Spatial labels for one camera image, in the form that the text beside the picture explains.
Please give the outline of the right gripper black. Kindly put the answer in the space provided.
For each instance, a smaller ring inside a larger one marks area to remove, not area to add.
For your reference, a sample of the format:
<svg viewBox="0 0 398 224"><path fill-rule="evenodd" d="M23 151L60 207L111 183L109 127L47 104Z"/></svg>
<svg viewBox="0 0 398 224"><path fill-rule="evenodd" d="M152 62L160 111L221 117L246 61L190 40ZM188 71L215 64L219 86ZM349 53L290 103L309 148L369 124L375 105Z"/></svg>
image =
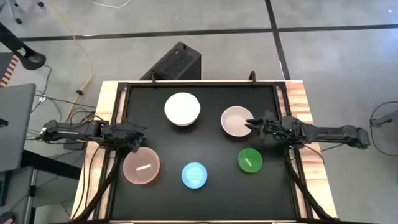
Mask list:
<svg viewBox="0 0 398 224"><path fill-rule="evenodd" d="M247 119L245 126L252 131L262 133L264 142L293 141L292 132L285 129L275 114L269 110L264 111L262 119Z"/></svg>

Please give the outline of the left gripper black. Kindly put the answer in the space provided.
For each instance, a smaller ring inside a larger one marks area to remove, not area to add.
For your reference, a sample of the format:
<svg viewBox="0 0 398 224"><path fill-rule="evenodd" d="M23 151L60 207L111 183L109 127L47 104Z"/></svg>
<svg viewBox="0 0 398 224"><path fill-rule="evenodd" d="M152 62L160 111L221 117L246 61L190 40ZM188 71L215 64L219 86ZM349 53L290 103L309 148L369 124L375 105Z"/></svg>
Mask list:
<svg viewBox="0 0 398 224"><path fill-rule="evenodd" d="M147 139L144 136L146 130L147 127L132 122L125 122L122 124L124 144L131 147L132 153L136 153L141 147L141 144L147 144Z"/></svg>

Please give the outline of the beige bowl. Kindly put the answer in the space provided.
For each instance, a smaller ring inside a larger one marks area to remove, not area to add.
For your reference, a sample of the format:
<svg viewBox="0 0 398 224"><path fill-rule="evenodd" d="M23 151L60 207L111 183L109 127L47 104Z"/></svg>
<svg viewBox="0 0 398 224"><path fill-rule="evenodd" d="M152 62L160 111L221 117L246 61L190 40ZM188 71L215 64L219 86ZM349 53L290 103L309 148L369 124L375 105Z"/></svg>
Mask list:
<svg viewBox="0 0 398 224"><path fill-rule="evenodd" d="M231 106L221 115L221 126L224 131L233 137L247 136L251 130L246 127L246 121L253 119L252 113L242 106Z"/></svg>

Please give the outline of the translucent pink bowl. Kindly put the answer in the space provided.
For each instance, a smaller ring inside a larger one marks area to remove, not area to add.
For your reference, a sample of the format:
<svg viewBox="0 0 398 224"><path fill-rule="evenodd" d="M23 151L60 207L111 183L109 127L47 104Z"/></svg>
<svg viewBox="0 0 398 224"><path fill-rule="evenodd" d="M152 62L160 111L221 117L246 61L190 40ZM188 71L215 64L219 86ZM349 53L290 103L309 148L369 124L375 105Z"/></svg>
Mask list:
<svg viewBox="0 0 398 224"><path fill-rule="evenodd" d="M157 177L159 171L159 156L149 147L130 152L123 162L123 174L133 184L148 184Z"/></svg>

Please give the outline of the blue bowl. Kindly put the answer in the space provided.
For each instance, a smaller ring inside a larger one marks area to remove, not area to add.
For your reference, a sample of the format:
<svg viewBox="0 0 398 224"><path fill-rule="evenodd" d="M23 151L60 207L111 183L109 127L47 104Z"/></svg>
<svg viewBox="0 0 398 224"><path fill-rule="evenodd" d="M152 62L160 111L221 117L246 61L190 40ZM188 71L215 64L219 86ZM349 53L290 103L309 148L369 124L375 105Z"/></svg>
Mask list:
<svg viewBox="0 0 398 224"><path fill-rule="evenodd" d="M208 173L204 165L190 162L182 170L182 182L189 189L199 189L206 184Z"/></svg>

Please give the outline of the green bowl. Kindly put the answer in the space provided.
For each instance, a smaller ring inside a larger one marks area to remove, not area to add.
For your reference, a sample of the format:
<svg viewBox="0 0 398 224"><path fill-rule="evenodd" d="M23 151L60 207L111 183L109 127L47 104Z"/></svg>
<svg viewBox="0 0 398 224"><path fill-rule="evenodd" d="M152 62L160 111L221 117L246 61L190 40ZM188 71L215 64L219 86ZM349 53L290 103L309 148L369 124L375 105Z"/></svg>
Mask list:
<svg viewBox="0 0 398 224"><path fill-rule="evenodd" d="M247 173L258 172L263 165L261 154L253 148L245 148L238 154L238 166Z"/></svg>

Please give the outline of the large white bowl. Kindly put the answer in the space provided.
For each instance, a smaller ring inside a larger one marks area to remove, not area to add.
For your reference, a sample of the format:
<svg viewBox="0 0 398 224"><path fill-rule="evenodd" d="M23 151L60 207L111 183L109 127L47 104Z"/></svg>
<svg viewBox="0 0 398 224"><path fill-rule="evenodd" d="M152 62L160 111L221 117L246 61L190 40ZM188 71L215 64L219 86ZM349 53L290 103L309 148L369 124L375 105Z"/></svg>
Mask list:
<svg viewBox="0 0 398 224"><path fill-rule="evenodd" d="M176 93L168 98L164 105L167 119L177 126L193 124L200 114L200 103L197 98L187 92Z"/></svg>

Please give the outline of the black computer tower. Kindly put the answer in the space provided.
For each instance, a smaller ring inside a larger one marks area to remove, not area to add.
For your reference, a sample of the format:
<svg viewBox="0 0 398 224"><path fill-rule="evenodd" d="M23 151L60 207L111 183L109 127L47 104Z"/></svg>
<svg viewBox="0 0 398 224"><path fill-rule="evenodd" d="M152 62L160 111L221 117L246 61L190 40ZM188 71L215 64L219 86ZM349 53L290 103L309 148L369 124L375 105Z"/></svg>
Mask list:
<svg viewBox="0 0 398 224"><path fill-rule="evenodd" d="M140 80L201 80L202 54L177 42Z"/></svg>

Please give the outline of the black crossbar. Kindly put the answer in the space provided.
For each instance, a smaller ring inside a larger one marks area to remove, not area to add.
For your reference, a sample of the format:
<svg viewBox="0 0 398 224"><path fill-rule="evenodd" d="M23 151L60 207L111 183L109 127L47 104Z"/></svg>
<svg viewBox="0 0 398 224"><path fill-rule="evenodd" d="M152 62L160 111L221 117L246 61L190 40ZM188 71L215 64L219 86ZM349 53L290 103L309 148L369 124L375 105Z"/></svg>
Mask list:
<svg viewBox="0 0 398 224"><path fill-rule="evenodd" d="M27 150L22 153L20 163L20 168L24 167L32 167L36 170L74 180L78 180L81 174L81 169L78 167Z"/></svg>

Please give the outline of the grey laptop lid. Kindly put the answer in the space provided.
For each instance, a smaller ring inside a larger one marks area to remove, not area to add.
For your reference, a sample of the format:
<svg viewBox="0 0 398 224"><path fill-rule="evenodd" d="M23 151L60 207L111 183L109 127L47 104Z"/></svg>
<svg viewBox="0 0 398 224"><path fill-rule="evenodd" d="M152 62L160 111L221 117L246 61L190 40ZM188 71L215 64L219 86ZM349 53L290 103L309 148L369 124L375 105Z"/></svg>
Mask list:
<svg viewBox="0 0 398 224"><path fill-rule="evenodd" d="M20 167L36 85L33 83L0 88L0 172Z"/></svg>

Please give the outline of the grey cart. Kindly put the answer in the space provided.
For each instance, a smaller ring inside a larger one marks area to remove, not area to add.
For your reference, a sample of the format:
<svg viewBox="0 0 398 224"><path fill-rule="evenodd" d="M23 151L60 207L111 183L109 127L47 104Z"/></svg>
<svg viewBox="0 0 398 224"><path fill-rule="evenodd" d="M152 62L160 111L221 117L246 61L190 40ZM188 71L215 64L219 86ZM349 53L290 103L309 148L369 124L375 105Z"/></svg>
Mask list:
<svg viewBox="0 0 398 224"><path fill-rule="evenodd" d="M34 224L36 208L33 205L37 171L31 167L13 170L9 176L5 201L0 206L4 213L15 218L16 224Z"/></svg>

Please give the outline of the grey metal stand foot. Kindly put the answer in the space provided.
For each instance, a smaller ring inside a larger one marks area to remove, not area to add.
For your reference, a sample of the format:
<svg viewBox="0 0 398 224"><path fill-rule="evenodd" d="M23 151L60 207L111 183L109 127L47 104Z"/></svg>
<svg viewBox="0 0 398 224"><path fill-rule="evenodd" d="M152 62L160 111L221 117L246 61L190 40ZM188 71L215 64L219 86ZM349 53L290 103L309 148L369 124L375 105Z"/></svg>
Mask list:
<svg viewBox="0 0 398 224"><path fill-rule="evenodd" d="M393 123L394 126L398 129L398 110L395 110L387 115L384 115L378 119L371 120L371 126L380 127L386 123Z"/></svg>

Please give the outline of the orange black striped edge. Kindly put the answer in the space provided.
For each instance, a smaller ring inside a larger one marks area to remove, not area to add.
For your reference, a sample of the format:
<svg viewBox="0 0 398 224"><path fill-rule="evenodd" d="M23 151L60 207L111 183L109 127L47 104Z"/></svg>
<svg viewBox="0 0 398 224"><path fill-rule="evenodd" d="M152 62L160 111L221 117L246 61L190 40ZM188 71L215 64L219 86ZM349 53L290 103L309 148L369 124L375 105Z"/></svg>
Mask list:
<svg viewBox="0 0 398 224"><path fill-rule="evenodd" d="M19 58L13 53L0 53L0 88L8 86L18 62Z"/></svg>

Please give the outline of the office chair wheeled base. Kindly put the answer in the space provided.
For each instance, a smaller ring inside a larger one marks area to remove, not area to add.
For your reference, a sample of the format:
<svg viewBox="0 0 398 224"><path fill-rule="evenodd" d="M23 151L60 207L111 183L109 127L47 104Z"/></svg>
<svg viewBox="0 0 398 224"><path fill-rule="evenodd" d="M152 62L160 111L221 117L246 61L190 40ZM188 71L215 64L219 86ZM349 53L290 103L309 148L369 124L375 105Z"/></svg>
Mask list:
<svg viewBox="0 0 398 224"><path fill-rule="evenodd" d="M0 0L0 13L7 11L16 24L22 24L35 8L44 10L44 0Z"/></svg>

